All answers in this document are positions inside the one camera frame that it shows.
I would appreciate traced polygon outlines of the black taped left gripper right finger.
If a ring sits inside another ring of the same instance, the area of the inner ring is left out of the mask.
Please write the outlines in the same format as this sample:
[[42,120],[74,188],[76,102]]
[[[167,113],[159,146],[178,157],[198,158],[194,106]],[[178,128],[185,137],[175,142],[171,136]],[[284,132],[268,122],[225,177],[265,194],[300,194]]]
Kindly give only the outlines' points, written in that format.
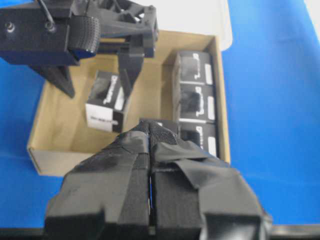
[[191,141],[149,124],[159,240],[267,240],[272,219],[241,174]]

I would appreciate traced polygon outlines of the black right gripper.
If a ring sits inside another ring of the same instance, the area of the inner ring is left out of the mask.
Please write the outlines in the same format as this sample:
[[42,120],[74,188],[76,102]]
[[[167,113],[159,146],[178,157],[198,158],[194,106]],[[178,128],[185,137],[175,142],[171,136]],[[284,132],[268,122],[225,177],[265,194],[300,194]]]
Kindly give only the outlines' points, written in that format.
[[129,0],[44,0],[0,10],[0,56],[26,65],[70,98],[75,89],[68,66],[98,53],[101,39],[124,39],[118,71],[129,98],[158,39],[156,9]]

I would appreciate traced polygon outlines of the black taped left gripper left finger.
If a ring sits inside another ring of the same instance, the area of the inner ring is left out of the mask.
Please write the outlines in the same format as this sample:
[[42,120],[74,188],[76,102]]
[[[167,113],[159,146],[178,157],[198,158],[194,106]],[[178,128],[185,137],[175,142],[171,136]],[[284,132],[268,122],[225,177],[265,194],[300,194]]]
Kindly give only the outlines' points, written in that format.
[[149,124],[142,121],[64,176],[46,209],[46,238],[146,240],[149,167]]

